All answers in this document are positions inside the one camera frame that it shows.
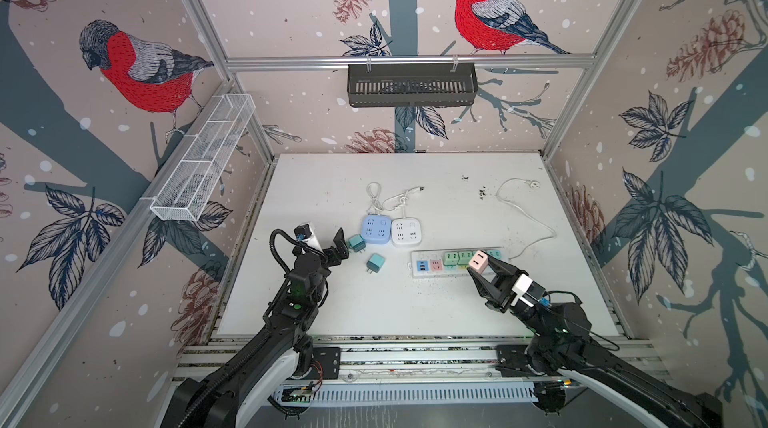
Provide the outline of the white mesh shelf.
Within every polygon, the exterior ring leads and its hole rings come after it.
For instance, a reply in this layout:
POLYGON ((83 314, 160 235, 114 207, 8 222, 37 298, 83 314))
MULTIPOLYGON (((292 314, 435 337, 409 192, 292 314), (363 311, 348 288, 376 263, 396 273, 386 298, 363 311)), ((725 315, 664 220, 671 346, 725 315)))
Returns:
POLYGON ((150 205, 162 221, 196 222, 252 118, 252 97, 227 93, 205 119, 165 185, 150 205))

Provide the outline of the blue square power socket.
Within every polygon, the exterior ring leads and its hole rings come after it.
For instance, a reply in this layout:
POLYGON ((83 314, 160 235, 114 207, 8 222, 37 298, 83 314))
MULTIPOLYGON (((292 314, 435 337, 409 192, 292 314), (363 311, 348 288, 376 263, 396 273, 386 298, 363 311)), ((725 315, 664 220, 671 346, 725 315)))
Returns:
POLYGON ((368 214, 361 226, 360 236, 367 245, 384 245, 391 239, 392 220, 385 215, 368 214))

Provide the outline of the brown plug adapter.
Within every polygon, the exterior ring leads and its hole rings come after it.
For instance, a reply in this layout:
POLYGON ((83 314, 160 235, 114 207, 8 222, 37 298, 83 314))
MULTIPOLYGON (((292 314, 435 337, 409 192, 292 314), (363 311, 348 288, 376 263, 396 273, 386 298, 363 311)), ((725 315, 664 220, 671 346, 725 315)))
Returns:
POLYGON ((478 250, 468 262, 468 268, 483 274, 489 264, 489 256, 486 252, 478 250))

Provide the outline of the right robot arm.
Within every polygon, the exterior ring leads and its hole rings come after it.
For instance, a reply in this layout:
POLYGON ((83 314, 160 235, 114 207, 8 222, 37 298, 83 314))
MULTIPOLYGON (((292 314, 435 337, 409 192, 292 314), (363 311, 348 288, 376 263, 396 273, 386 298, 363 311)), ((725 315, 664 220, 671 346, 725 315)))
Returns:
POLYGON ((674 388, 620 358, 618 344, 592 331, 575 293, 567 293, 569 302, 555 302, 557 290, 482 250, 473 254, 467 273, 487 308, 513 315, 532 332, 525 349, 532 373, 573 380, 646 427, 723 425, 722 403, 713 395, 674 388))

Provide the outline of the green plug adapter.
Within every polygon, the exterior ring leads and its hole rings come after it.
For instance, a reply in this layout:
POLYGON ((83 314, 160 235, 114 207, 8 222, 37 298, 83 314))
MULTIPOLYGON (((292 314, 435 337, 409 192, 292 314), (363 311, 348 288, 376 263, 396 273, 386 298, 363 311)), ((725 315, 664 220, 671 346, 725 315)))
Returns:
POLYGON ((359 253, 366 248, 366 242, 361 235, 353 235, 348 241, 348 247, 355 253, 359 253))
POLYGON ((458 264, 460 266, 466 266, 469 264, 469 262, 473 257, 474 257, 473 251, 460 251, 458 253, 458 264))
POLYGON ((445 267, 457 266, 459 264, 459 253, 453 252, 453 251, 446 251, 443 254, 442 261, 445 267))

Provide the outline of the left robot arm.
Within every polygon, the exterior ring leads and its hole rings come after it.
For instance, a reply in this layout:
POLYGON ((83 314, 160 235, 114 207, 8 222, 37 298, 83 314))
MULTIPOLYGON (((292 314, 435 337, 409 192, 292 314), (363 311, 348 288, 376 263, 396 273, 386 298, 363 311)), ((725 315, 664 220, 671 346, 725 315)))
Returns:
POLYGON ((245 427, 266 404, 286 419, 306 413, 308 405, 286 406, 277 391, 311 373, 318 379, 306 384, 309 396, 319 390, 330 366, 315 360, 309 329, 327 300, 331 269, 349 258, 343 229, 328 248, 319 247, 313 236, 310 224, 297 226, 292 235, 272 231, 269 249, 284 277, 262 316, 263 327, 207 377, 185 379, 171 397, 162 427, 245 427))

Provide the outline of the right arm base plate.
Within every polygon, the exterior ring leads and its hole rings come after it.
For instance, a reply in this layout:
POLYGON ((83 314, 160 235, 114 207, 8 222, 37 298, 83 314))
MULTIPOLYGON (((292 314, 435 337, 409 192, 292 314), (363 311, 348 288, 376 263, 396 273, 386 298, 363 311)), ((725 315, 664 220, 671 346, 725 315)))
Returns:
POLYGON ((558 376, 561 370, 578 370, 586 365, 569 357, 561 347, 506 344, 495 347, 495 369, 503 377, 558 376))

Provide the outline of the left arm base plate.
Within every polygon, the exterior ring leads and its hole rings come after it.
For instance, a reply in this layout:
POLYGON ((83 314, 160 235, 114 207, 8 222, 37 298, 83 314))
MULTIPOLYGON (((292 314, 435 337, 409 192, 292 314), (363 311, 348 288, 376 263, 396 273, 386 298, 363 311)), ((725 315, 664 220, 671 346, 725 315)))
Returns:
POLYGON ((341 364, 340 347, 314 347, 312 352, 299 353, 293 380, 336 380, 341 364))

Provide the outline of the long white power strip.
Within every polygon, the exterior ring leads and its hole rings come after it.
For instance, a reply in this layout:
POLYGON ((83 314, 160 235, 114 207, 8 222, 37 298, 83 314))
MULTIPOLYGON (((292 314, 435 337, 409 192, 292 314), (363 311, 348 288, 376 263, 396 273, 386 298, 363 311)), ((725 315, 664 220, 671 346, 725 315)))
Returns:
POLYGON ((446 251, 478 251, 478 248, 470 249, 441 249, 441 250, 417 250, 411 253, 409 267, 414 278, 456 277, 465 275, 468 265, 449 266, 443 265, 443 254, 446 251))

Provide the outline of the white square power socket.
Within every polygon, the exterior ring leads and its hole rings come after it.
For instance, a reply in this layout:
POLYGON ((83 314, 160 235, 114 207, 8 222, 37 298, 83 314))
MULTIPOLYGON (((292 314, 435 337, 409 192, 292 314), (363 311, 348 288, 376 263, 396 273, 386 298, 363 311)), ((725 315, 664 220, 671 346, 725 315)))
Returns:
POLYGON ((391 222, 391 242, 396 247, 417 246, 423 240, 421 222, 414 217, 394 219, 391 222))

